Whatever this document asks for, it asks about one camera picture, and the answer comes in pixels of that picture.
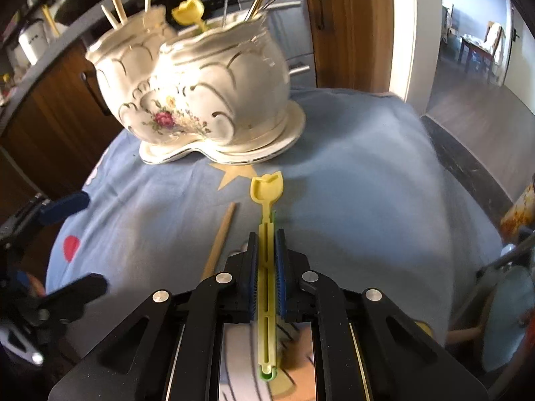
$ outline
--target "wooden chair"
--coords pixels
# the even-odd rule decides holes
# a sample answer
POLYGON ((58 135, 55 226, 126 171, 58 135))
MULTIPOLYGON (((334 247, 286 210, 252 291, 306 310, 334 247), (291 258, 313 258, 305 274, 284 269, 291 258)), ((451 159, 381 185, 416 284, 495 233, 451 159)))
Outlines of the wooden chair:
MULTIPOLYGON (((489 31, 494 24, 494 21, 489 21, 489 24, 487 26, 487 32, 485 33, 485 42, 487 40, 487 37, 489 36, 489 31)), ((494 64, 494 56, 496 55, 496 51, 498 50, 498 45, 500 44, 500 39, 502 35, 504 34, 504 28, 500 26, 500 30, 498 32, 498 35, 496 36, 496 40, 494 40, 494 44, 492 45, 492 53, 489 53, 486 49, 481 48, 479 45, 473 44, 472 42, 469 42, 465 38, 462 38, 461 42, 461 50, 459 52, 459 59, 458 63, 461 63, 461 60, 463 58, 463 52, 464 47, 468 47, 468 56, 466 57, 466 64, 464 67, 464 71, 468 72, 468 68, 470 67, 470 60, 472 59, 472 53, 477 53, 480 55, 483 59, 483 63, 485 63, 485 59, 489 61, 489 74, 487 75, 487 81, 490 81, 491 73, 492 73, 492 65, 494 64)))

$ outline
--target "red dot on tablecloth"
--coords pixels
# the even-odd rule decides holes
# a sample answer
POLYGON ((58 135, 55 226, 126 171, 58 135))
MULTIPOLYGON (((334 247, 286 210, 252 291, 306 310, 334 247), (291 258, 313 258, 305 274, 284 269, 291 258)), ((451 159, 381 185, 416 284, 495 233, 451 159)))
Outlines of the red dot on tablecloth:
POLYGON ((63 255, 65 256, 67 262, 72 261, 72 258, 74 258, 74 254, 76 253, 76 250, 78 250, 78 247, 80 247, 80 240, 74 235, 69 235, 67 238, 65 238, 65 241, 63 241, 63 255))

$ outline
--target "wooden floor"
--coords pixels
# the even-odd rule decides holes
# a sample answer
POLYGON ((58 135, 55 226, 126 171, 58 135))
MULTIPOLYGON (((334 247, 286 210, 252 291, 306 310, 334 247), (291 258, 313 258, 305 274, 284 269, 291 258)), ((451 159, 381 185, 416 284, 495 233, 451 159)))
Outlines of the wooden floor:
POLYGON ((461 142, 515 201, 535 172, 535 115, 507 87, 440 58, 428 116, 461 142))

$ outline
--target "metal rivet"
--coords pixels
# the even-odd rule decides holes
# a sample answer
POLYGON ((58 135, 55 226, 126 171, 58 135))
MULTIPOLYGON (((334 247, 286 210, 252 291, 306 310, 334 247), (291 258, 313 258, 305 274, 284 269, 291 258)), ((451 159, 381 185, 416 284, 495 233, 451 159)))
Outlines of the metal rivet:
POLYGON ((156 291, 153 295, 152 295, 152 299, 157 302, 157 303, 163 303, 164 301, 166 301, 167 299, 169 298, 169 293, 167 291, 164 291, 164 290, 161 290, 161 291, 156 291))
POLYGON ((44 362, 44 357, 41 353, 36 352, 31 355, 31 360, 33 360, 34 364, 41 366, 44 362))
POLYGON ((232 274, 230 273, 219 273, 216 276, 217 283, 229 283, 232 280, 232 274))
POLYGON ((38 315, 40 321, 46 321, 50 317, 50 312, 48 309, 39 309, 38 315))
POLYGON ((383 295, 377 289, 368 289, 366 291, 366 298, 371 301, 379 301, 383 298, 383 295))
POLYGON ((319 279, 318 273, 304 272, 301 276, 305 282, 315 282, 319 279))

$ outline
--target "blue tablecloth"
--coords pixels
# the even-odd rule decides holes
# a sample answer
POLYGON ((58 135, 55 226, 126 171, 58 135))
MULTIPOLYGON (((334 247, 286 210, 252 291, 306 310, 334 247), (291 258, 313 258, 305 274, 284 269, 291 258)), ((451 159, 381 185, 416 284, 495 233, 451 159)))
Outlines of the blue tablecloth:
POLYGON ((444 171, 414 111, 399 98, 347 90, 292 92, 307 124, 286 153, 253 166, 220 166, 198 153, 144 164, 123 131, 84 190, 91 203, 69 218, 55 243, 47 292, 86 273, 109 293, 71 324, 83 355, 157 289, 196 287, 230 202, 238 202, 219 262, 256 231, 260 206, 250 178, 281 170, 276 204, 288 246, 339 286, 384 291, 442 342, 454 285, 444 171))

